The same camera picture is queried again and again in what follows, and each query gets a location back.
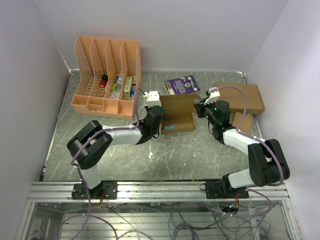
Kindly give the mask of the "brown cardboard box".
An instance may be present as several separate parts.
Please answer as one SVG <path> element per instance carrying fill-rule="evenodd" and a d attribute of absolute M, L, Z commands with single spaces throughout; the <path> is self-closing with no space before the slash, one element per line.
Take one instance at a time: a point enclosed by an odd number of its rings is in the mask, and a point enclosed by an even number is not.
<path fill-rule="evenodd" d="M 159 98 L 166 113 L 166 119 L 161 122 L 161 134 L 195 130 L 194 103 L 201 99 L 197 93 L 161 95 Z M 175 129 L 164 130 L 164 126 L 175 126 Z"/>

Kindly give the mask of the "blue block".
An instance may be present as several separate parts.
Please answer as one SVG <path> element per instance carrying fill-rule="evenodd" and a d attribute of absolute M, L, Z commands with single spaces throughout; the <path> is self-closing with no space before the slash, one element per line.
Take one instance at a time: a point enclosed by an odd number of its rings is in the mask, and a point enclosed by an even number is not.
<path fill-rule="evenodd" d="M 173 129 L 175 129 L 175 126 L 174 125 L 168 125 L 168 126 L 164 126 L 163 129 L 164 130 L 173 130 Z"/>

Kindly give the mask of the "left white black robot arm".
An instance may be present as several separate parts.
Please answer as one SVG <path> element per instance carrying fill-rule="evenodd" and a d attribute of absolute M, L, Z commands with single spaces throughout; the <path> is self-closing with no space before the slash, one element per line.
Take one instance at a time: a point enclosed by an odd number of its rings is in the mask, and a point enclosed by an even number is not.
<path fill-rule="evenodd" d="M 89 198 L 96 199 L 102 193 L 98 162 L 108 147 L 144 144 L 159 134 L 160 124 L 166 119 L 165 109 L 156 105 L 146 110 L 142 120 L 127 126 L 103 126 L 92 120 L 67 143 L 71 165 L 79 169 L 85 183 L 84 192 Z"/>

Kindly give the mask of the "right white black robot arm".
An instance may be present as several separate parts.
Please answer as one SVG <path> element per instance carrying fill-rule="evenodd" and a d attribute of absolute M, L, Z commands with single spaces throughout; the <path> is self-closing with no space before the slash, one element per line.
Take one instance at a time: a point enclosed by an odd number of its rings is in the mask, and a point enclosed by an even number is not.
<path fill-rule="evenodd" d="M 220 182 L 221 194 L 233 197 L 245 187 L 278 186 L 291 176 L 280 142 L 274 138 L 262 139 L 236 129 L 230 123 L 230 105 L 219 100 L 205 104 L 203 98 L 193 104 L 197 117 L 212 125 L 211 134 L 223 145 L 233 147 L 248 156 L 248 168 L 226 174 Z"/>

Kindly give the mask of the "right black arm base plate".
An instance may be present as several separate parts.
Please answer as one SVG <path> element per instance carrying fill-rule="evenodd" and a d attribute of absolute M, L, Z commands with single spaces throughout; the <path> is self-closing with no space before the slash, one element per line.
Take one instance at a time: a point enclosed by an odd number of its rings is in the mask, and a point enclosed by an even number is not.
<path fill-rule="evenodd" d="M 209 200 L 213 199 L 248 199 L 249 193 L 246 187 L 232 188 L 229 183 L 224 180 L 210 180 L 201 183 L 199 189 L 205 192 L 205 196 Z"/>

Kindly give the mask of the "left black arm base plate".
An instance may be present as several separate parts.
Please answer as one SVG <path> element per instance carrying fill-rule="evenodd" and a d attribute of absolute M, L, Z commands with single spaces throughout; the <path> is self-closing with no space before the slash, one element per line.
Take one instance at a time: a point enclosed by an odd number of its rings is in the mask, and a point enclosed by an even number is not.
<path fill-rule="evenodd" d="M 102 181 L 98 186 L 89 189 L 91 199 L 115 200 L 118 193 L 118 184 L 115 181 Z M 83 183 L 76 183 L 71 193 L 72 200 L 87 200 L 88 195 Z"/>

